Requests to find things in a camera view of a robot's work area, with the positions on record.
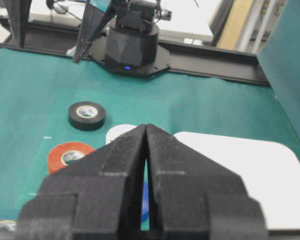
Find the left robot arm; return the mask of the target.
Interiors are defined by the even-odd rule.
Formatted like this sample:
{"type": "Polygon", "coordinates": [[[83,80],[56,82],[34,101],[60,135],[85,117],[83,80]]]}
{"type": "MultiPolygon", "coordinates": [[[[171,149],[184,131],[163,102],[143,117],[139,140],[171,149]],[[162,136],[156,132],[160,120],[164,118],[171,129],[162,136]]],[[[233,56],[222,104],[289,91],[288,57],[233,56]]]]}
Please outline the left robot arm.
{"type": "Polygon", "coordinates": [[[116,74],[147,77],[170,69],[170,52],[159,45],[159,21],[172,11],[159,0],[88,0],[73,55],[88,56],[116,74]]]}

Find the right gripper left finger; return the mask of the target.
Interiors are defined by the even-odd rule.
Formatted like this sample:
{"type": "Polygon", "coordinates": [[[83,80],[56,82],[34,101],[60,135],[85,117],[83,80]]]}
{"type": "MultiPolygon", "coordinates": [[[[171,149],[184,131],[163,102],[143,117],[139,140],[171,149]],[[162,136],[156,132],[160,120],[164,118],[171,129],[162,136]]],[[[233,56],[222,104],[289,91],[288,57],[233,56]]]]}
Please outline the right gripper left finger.
{"type": "Polygon", "coordinates": [[[118,240],[141,228],[146,126],[44,178],[22,208],[18,240],[118,240]]]}

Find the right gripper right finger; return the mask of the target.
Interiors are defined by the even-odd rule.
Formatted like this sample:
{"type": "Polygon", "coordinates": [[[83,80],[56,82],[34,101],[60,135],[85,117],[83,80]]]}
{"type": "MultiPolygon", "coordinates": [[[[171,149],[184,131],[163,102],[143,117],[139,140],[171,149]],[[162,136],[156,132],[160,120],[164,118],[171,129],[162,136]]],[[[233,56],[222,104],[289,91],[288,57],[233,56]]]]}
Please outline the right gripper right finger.
{"type": "Polygon", "coordinates": [[[148,124],[149,227],[164,240],[266,240],[261,206],[235,172],[148,124]]]}

